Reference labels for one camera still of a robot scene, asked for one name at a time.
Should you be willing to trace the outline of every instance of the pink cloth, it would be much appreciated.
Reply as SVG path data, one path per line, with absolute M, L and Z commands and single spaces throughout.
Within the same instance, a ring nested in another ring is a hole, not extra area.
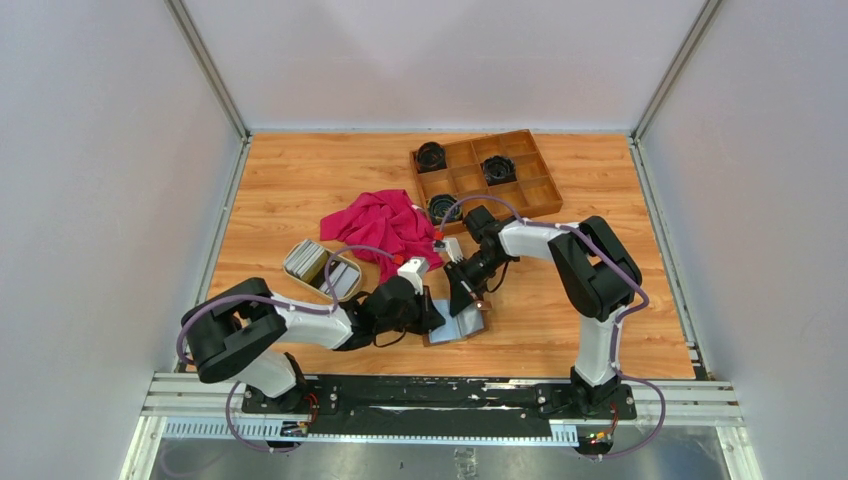
M 404 260 L 424 257 L 430 270 L 443 263 L 433 251 L 435 232 L 426 215 L 412 207 L 405 190 L 363 193 L 346 209 L 321 219 L 321 240 L 382 248 Z M 397 273 L 398 265 L 383 255 L 366 250 L 354 250 L 354 255 L 380 265 L 380 283 Z

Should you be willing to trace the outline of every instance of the black coil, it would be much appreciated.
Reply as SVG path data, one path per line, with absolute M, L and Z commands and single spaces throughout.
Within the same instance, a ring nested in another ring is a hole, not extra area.
M 500 185 L 515 181 L 515 162 L 509 157 L 495 155 L 483 162 L 483 177 L 488 185 Z
M 427 142 L 418 148 L 415 155 L 418 173 L 435 172 L 448 168 L 445 161 L 445 149 L 436 142 Z
M 430 222 L 433 225 L 440 225 L 442 223 L 442 219 L 445 218 L 445 214 L 448 213 L 448 210 L 456 203 L 456 198 L 453 195 L 448 195 L 446 193 L 441 195 L 436 195 L 431 198 L 429 202 L 427 202 L 427 214 L 430 216 Z M 448 223 L 450 222 L 458 222 L 462 220 L 462 207 L 458 207 L 451 212 L 451 216 L 448 218 Z

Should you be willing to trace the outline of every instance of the open box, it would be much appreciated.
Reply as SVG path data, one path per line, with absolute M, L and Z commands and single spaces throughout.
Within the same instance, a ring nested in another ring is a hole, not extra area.
M 417 151 L 409 154 L 410 166 L 415 176 L 415 186 L 426 208 L 436 195 L 449 194 L 457 199 L 473 195 L 491 195 L 514 206 L 525 217 L 556 213 L 562 208 L 562 196 L 556 188 L 548 167 L 542 158 L 533 134 L 529 130 L 490 135 L 442 145 L 445 149 L 446 168 L 418 173 Z M 488 185 L 483 176 L 483 162 L 495 155 L 512 159 L 516 180 L 500 185 Z M 463 204 L 468 212 L 484 205 L 498 219 L 509 216 L 509 209 L 491 200 L 474 199 Z M 448 222 L 447 234 L 463 231 L 461 221 Z

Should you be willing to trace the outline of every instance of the white wall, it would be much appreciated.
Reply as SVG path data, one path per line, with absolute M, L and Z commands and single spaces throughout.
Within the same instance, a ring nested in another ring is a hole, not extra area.
M 260 129 L 636 125 L 703 0 L 187 0 Z
M 237 142 L 160 2 L 0 4 L 3 478 L 114 479 Z
M 846 24 L 839 0 L 724 2 L 645 141 L 767 479 L 848 469 Z

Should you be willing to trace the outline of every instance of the wooden table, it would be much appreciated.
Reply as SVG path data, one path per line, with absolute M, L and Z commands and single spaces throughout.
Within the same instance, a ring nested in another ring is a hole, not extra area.
M 318 240 L 319 221 L 365 191 L 403 188 L 418 201 L 409 151 L 425 141 L 447 143 L 479 134 L 258 134 L 247 158 L 210 296 L 242 280 L 264 278 L 280 294 L 326 303 L 282 271 L 285 255 L 304 238 Z M 687 347 L 654 239 L 636 171 L 623 135 L 536 135 L 562 193 L 548 221 L 603 216 L 644 276 L 651 306 L 629 317 L 621 342 L 623 371 L 653 378 L 692 378 Z M 467 233 L 463 251 L 476 249 Z M 325 242 L 336 249 L 339 242 Z M 376 265 L 358 261 L 363 288 L 377 285 Z M 425 281 L 447 298 L 444 273 Z M 399 344 L 352 352 L 277 344 L 306 373 L 566 377 L 577 357 L 579 327 L 553 264 L 527 258 L 510 266 L 503 287 L 489 295 L 488 331 L 464 342 L 425 347 L 407 335 Z M 381 335 L 385 343 L 397 334 Z

